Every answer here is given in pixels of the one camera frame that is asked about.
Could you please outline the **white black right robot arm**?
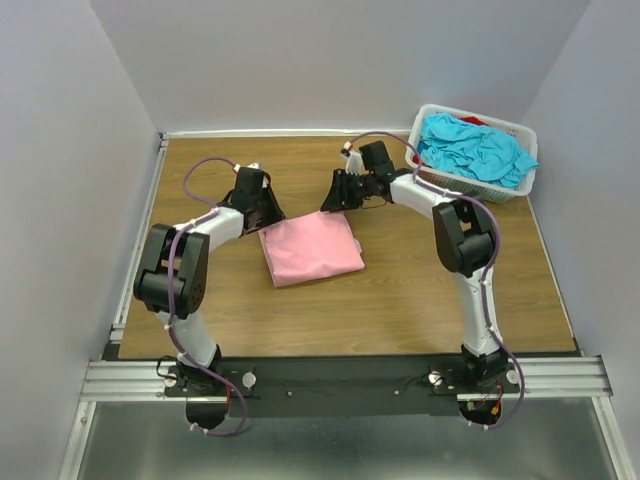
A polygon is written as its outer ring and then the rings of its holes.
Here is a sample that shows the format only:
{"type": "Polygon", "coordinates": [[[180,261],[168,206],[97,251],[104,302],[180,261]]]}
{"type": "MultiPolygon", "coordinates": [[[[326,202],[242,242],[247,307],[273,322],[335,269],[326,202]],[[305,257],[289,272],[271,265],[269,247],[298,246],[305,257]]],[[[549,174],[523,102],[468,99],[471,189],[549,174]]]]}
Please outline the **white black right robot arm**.
{"type": "Polygon", "coordinates": [[[361,209],[366,200],[379,197],[433,222],[437,256],[458,285],[465,321],[455,378],[471,391],[485,390],[509,361],[493,299],[493,265],[500,248],[495,217],[476,196],[445,190],[410,169],[395,168],[382,141],[358,151],[346,142],[341,155],[345,166],[333,171],[321,210],[361,209]]]}

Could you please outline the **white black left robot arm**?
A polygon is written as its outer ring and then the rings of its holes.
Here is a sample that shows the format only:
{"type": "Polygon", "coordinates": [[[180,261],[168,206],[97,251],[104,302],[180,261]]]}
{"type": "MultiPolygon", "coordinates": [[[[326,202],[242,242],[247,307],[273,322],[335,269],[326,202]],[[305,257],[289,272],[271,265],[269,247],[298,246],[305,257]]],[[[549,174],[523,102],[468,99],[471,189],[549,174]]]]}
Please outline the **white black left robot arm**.
{"type": "Polygon", "coordinates": [[[260,165],[236,164],[234,187],[197,218],[151,227],[133,283],[133,295],[163,323],[176,350],[166,376],[201,395],[226,388],[218,367],[221,351],[200,312],[206,294],[210,254],[227,242],[285,218],[260,165]]]}

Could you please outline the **pink t shirt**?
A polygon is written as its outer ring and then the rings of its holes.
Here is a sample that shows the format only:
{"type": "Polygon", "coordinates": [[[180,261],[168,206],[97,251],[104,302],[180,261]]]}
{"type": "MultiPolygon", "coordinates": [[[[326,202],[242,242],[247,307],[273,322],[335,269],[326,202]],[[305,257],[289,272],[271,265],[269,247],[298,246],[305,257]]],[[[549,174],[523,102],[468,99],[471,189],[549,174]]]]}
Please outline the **pink t shirt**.
{"type": "Polygon", "coordinates": [[[360,243],[342,212],[283,220],[260,230],[259,238],[276,288],[365,268],[360,243]]]}

